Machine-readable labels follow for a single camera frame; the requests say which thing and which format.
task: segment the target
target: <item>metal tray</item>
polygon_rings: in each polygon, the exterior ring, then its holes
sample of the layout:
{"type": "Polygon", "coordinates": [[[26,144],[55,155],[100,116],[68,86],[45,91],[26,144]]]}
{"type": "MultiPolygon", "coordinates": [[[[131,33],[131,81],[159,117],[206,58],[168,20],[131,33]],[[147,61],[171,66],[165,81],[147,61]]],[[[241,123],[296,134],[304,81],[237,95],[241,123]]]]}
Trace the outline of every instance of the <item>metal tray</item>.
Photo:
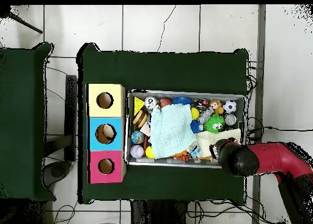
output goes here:
{"type": "Polygon", "coordinates": [[[163,159],[148,159],[147,157],[142,157],[140,159],[134,159],[130,155],[130,149],[133,146],[131,141],[131,133],[135,130],[135,127],[132,123],[134,115],[134,97],[138,97],[141,100],[144,100],[148,96],[154,96],[158,100],[160,98],[170,98],[186,96],[191,98],[191,100],[198,98],[205,98],[207,100],[220,100],[222,102],[226,100],[234,100],[237,103],[237,110],[234,112],[234,115],[237,118],[236,124],[233,129],[241,129],[241,140],[240,142],[245,144],[245,134],[247,129],[247,109],[248,109],[248,100],[243,95],[232,95],[232,94],[208,94],[208,93],[196,93],[196,92],[170,92],[170,91],[150,91],[150,90],[130,90],[127,94],[127,109],[128,114],[126,117],[125,125],[125,149],[124,157],[125,161],[129,165],[150,165],[150,166],[179,166],[179,167],[192,167],[192,168],[221,168],[217,162],[210,162],[209,160],[201,160],[200,163],[195,163],[194,160],[189,160],[187,163],[176,160],[173,158],[163,158],[163,159]]]}

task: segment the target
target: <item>monkey plush toy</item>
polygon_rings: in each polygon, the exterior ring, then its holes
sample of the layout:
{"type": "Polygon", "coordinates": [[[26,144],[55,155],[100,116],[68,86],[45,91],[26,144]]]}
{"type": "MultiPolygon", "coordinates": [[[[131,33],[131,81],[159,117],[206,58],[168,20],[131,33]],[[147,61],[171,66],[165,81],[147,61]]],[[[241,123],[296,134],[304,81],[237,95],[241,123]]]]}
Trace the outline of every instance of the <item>monkey plush toy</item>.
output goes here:
{"type": "Polygon", "coordinates": [[[224,112],[222,103],[219,100],[212,100],[210,106],[214,109],[215,114],[222,114],[224,112]]]}

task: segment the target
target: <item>yellow triangle block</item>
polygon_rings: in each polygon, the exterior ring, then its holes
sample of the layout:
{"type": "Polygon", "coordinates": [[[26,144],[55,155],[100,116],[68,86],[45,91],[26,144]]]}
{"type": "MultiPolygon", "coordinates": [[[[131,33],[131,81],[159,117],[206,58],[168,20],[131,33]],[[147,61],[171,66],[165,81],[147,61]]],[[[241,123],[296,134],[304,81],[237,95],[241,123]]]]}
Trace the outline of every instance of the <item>yellow triangle block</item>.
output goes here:
{"type": "Polygon", "coordinates": [[[144,106],[144,101],[140,100],[137,97],[134,97],[134,115],[144,106]]]}

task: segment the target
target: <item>yellow ball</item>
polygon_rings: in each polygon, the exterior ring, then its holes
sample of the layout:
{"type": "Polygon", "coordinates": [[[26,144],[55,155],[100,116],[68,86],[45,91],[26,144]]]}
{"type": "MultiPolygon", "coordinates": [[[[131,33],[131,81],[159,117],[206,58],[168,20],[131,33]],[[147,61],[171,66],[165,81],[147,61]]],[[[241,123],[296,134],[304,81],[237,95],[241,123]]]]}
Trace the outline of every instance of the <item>yellow ball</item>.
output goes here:
{"type": "Polygon", "coordinates": [[[195,120],[200,116],[200,112],[195,108],[191,108],[191,115],[193,117],[193,120],[195,120]]]}
{"type": "Polygon", "coordinates": [[[150,159],[154,159],[154,153],[153,153],[151,146],[149,146],[149,147],[147,147],[147,149],[145,149],[145,155],[150,159]]]}

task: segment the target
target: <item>soccer ball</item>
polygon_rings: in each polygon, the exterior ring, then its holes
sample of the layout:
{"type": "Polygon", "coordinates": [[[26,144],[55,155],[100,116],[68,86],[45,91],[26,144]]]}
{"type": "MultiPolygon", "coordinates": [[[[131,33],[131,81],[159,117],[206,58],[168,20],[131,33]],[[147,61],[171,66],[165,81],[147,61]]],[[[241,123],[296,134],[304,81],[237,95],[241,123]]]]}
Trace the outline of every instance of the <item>soccer ball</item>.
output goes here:
{"type": "Polygon", "coordinates": [[[228,100],[223,105],[223,108],[224,108],[226,113],[233,113],[237,110],[237,104],[235,101],[228,100]]]}

